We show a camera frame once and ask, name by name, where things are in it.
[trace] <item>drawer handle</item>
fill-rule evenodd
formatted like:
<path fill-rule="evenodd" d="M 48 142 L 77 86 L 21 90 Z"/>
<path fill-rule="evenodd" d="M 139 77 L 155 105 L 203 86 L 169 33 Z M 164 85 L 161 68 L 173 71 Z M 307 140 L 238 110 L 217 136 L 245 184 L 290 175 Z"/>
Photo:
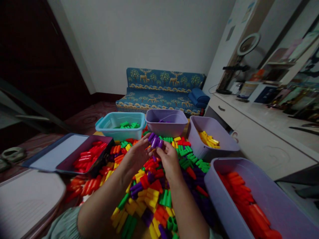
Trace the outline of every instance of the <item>drawer handle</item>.
<path fill-rule="evenodd" d="M 221 108 L 220 106 L 218 106 L 218 108 L 219 108 L 221 111 L 225 111 L 225 109 Z"/>

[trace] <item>storage bin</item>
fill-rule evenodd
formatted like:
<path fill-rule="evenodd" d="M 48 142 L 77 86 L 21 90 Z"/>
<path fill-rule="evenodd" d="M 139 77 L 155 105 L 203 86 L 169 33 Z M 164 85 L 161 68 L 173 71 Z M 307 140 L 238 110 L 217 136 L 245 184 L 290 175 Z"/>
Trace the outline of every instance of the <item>storage bin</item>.
<path fill-rule="evenodd" d="M 120 129 L 121 123 L 139 123 L 139 128 L 134 129 Z M 124 141 L 127 138 L 141 139 L 142 131 L 145 126 L 144 113 L 128 113 L 128 112 L 112 112 L 105 117 L 99 119 L 95 124 L 95 129 L 101 131 L 105 136 L 113 137 L 114 140 Z"/>
<path fill-rule="evenodd" d="M 202 131 L 206 131 L 208 135 L 219 141 L 220 149 L 211 148 L 204 144 L 198 134 Z M 210 117 L 191 116 L 187 138 L 192 144 L 193 154 L 206 162 L 212 158 L 226 157 L 240 149 L 239 145 L 218 121 Z"/>
<path fill-rule="evenodd" d="M 80 173 L 75 172 L 75 168 L 73 163 L 80 157 L 80 153 L 88 151 L 93 147 L 92 143 L 96 141 L 102 141 L 107 143 L 106 148 L 102 151 L 98 159 L 91 166 L 88 172 Z M 90 178 L 95 178 L 99 174 L 99 170 L 103 165 L 106 164 L 105 155 L 110 153 L 112 146 L 115 145 L 114 140 L 111 137 L 99 136 L 99 135 L 91 135 L 85 140 L 73 153 L 71 153 L 65 160 L 63 160 L 57 167 L 56 170 L 59 173 L 64 174 L 80 174 L 87 175 Z"/>
<path fill-rule="evenodd" d="M 160 120 L 170 123 L 158 123 Z M 181 136 L 188 120 L 180 110 L 151 109 L 146 112 L 146 122 L 150 132 L 163 137 L 176 138 Z"/>
<path fill-rule="evenodd" d="M 237 172 L 252 190 L 258 206 L 283 239 L 318 238 L 319 228 L 257 165 L 244 158 L 216 158 L 204 181 L 210 199 L 229 238 L 253 239 L 253 235 L 217 175 Z"/>

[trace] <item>countertop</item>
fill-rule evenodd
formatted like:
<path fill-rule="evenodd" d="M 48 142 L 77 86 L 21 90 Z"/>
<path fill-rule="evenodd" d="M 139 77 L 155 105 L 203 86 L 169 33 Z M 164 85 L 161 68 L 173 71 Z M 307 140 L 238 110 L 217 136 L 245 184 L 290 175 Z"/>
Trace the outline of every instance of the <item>countertop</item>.
<path fill-rule="evenodd" d="M 214 96 L 308 155 L 310 158 L 319 162 L 319 136 L 289 128 L 291 126 L 301 127 L 303 124 L 310 122 L 290 118 L 282 111 L 269 109 L 266 105 L 260 103 L 240 102 L 236 100 L 238 98 L 234 95 L 221 95 L 215 93 Z M 209 104 L 214 102 L 214 96 L 211 97 Z M 319 132 L 319 128 L 302 128 Z"/>

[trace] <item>purple plastic bin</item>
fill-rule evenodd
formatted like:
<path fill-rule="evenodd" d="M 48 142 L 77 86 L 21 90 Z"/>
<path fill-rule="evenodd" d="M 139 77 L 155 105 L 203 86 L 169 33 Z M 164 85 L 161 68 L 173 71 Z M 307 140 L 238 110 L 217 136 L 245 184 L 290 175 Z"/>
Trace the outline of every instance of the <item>purple plastic bin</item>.
<path fill-rule="evenodd" d="M 159 123 L 160 120 L 171 123 Z M 162 137 L 176 138 L 181 136 L 188 120 L 183 111 L 180 110 L 157 110 L 146 112 L 148 130 Z"/>
<path fill-rule="evenodd" d="M 319 228 L 257 165 L 244 158 L 215 158 L 204 180 L 210 199 L 229 238 L 251 238 L 246 222 L 228 194 L 217 171 L 237 172 L 252 190 L 258 206 L 283 239 L 318 238 Z"/>
<path fill-rule="evenodd" d="M 211 148 L 204 144 L 198 134 L 198 132 L 202 131 L 206 131 L 208 135 L 219 141 L 220 149 Z M 239 145 L 218 121 L 210 117 L 191 116 L 187 138 L 192 144 L 193 154 L 206 162 L 209 162 L 212 158 L 226 157 L 240 149 Z"/>
<path fill-rule="evenodd" d="M 88 172 L 86 173 L 75 172 L 73 162 L 80 157 L 80 153 L 88 151 L 90 148 L 92 148 L 93 147 L 92 143 L 96 141 L 102 141 L 104 143 L 107 143 L 106 148 L 102 151 L 102 153 L 100 154 L 98 159 L 95 161 L 95 163 L 91 166 Z M 101 169 L 103 164 L 106 163 L 106 161 L 103 160 L 105 154 L 110 152 L 113 145 L 115 145 L 115 143 L 112 137 L 91 135 L 73 153 L 71 153 L 65 160 L 63 160 L 56 167 L 56 170 L 59 173 L 80 174 L 80 175 L 84 174 L 89 177 L 95 178 L 99 174 L 99 170 Z"/>

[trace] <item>white cabinet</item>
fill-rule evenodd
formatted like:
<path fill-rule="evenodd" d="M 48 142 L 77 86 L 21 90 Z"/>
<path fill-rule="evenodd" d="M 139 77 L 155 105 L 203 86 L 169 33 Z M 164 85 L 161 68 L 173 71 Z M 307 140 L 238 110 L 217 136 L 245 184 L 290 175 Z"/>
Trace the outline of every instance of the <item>white cabinet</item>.
<path fill-rule="evenodd" d="M 241 151 L 273 180 L 317 163 L 247 117 L 236 133 Z"/>
<path fill-rule="evenodd" d="M 208 105 L 234 130 L 232 137 L 245 157 L 273 180 L 318 164 L 318 137 L 289 129 L 304 121 L 230 95 L 215 94 Z"/>

